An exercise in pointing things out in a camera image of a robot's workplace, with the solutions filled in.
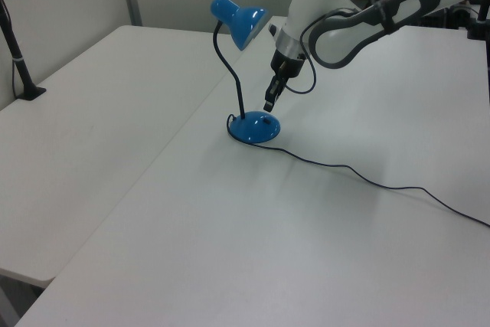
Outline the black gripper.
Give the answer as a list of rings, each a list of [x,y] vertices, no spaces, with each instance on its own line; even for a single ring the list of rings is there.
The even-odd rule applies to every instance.
[[[271,60],[271,68],[275,74],[265,92],[265,103],[263,109],[272,111],[284,91],[288,78],[295,78],[299,75],[304,59],[291,59],[275,50],[273,59]]]

